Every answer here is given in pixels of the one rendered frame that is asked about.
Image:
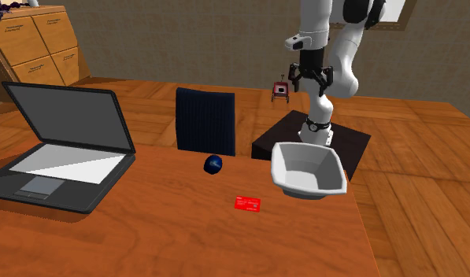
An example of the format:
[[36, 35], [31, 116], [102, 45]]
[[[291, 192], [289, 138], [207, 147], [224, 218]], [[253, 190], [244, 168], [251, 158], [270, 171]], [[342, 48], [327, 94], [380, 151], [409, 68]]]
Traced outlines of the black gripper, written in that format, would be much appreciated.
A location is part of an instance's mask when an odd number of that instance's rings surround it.
[[324, 95], [324, 91], [333, 84], [333, 67], [323, 66], [324, 61], [324, 48], [318, 50], [300, 50], [299, 64], [292, 63], [289, 67], [288, 79], [291, 81], [294, 92], [299, 92], [300, 79], [302, 74], [308, 75], [314, 72], [315, 79], [318, 82], [319, 96]]

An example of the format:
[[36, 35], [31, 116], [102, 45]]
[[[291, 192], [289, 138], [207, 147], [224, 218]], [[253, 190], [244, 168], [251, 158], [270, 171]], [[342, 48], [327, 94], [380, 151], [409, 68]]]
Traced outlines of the small red toy cart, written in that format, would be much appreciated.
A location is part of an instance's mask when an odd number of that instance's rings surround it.
[[284, 98], [286, 102], [290, 101], [289, 85], [288, 82], [284, 80], [284, 74], [280, 75], [280, 81], [274, 82], [273, 84], [271, 101], [273, 102], [275, 98]]

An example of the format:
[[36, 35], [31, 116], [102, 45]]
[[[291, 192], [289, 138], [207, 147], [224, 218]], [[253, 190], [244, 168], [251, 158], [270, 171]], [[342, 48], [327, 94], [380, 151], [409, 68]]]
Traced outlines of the dark robot stand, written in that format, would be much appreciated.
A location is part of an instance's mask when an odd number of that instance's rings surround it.
[[[298, 132], [306, 118], [304, 113], [290, 111], [252, 143], [251, 157], [270, 161], [276, 142], [301, 142]], [[333, 137], [330, 147], [339, 155], [343, 169], [351, 180], [371, 135], [335, 123], [331, 124], [331, 130]]]

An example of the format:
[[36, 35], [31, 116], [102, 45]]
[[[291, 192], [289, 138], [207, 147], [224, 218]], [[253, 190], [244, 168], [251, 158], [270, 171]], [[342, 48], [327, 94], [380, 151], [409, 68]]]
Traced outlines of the white square bowl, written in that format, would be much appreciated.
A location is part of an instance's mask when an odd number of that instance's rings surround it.
[[278, 142], [272, 148], [272, 181], [285, 195], [316, 200], [347, 193], [347, 178], [338, 154], [326, 146]]

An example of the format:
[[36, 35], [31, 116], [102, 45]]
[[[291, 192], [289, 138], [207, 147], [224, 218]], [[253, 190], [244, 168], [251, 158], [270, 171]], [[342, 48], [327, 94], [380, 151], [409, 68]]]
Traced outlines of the dark blue chair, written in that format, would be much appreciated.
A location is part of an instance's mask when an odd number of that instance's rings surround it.
[[176, 142], [180, 150], [235, 155], [235, 95], [176, 89]]

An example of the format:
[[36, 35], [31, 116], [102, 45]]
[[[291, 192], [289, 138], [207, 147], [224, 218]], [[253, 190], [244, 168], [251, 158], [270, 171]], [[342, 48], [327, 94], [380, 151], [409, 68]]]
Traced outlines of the dark blue ball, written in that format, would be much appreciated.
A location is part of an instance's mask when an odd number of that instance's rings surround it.
[[216, 154], [210, 155], [205, 159], [205, 163], [203, 169], [205, 172], [215, 175], [217, 174], [223, 167], [223, 161], [221, 157]]

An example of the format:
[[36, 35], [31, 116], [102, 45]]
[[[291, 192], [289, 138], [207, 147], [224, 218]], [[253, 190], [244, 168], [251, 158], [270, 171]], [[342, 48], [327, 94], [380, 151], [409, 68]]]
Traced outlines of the red card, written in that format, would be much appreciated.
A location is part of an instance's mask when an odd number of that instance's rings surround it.
[[261, 200], [259, 198], [237, 196], [235, 199], [235, 208], [251, 212], [260, 212]]

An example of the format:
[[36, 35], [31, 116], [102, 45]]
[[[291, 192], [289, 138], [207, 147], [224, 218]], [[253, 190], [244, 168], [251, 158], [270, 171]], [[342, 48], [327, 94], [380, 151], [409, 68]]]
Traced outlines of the brown wooden desk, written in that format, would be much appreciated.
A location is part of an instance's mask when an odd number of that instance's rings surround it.
[[139, 146], [88, 215], [0, 200], [0, 277], [380, 277], [352, 194], [290, 198], [267, 161], [204, 161]]

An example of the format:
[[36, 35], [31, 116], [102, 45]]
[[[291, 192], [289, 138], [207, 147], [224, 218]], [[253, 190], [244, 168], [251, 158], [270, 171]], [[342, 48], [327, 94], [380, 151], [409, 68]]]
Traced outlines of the black open laptop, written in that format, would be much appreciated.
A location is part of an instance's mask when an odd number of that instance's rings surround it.
[[111, 90], [2, 82], [39, 144], [0, 168], [0, 199], [91, 213], [135, 161]]

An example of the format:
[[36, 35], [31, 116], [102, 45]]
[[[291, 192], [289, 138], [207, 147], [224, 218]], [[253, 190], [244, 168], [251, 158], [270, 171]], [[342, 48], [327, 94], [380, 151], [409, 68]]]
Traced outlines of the wooden chest of drawers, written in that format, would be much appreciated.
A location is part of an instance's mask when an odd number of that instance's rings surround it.
[[64, 6], [0, 0], [0, 103], [3, 81], [69, 86], [91, 75]]

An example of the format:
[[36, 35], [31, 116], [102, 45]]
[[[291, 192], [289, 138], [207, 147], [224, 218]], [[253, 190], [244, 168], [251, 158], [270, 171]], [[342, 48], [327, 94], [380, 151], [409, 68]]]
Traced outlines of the window with wooden frame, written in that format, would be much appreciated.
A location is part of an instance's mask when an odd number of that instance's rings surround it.
[[345, 26], [365, 30], [403, 31], [416, 0], [332, 0], [330, 29]]

